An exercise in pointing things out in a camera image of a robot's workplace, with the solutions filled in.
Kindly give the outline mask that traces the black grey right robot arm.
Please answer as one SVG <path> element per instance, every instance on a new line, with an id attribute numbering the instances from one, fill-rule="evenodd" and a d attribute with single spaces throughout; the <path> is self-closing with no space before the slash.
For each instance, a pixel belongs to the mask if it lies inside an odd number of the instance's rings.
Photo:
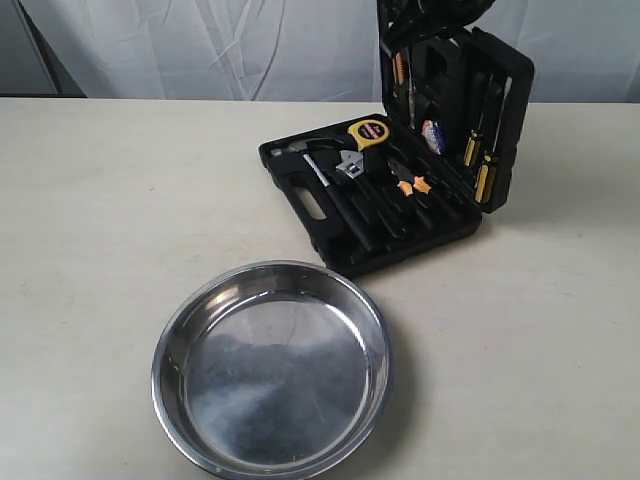
<path id="1" fill-rule="evenodd" d="M 476 22 L 494 0 L 379 1 L 381 44 L 396 52 L 443 32 L 464 29 Z"/>

